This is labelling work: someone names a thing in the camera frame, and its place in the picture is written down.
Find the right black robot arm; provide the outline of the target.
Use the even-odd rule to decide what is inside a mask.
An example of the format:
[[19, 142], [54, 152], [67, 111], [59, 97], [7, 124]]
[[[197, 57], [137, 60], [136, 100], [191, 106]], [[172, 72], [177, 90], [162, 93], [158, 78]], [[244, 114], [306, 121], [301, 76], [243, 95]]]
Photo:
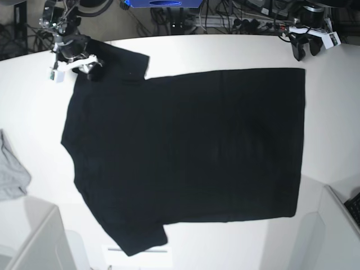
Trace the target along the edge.
[[84, 73], [90, 81], [100, 79], [104, 62], [88, 51], [91, 37], [80, 33], [78, 27], [83, 17], [97, 17], [111, 4], [112, 1], [63, 1], [59, 6], [58, 1], [45, 2], [39, 24], [53, 36], [51, 80], [62, 82], [69, 70]]

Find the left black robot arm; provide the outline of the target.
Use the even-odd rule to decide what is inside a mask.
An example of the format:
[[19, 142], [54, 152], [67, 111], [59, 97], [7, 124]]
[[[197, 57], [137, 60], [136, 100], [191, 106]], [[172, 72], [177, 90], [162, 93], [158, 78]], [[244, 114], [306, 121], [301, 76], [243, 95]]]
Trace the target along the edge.
[[312, 56], [316, 56], [322, 47], [332, 47], [324, 7], [308, 1], [292, 1], [287, 11], [291, 25], [286, 28], [286, 36], [297, 61], [305, 58], [305, 44], [309, 45]]

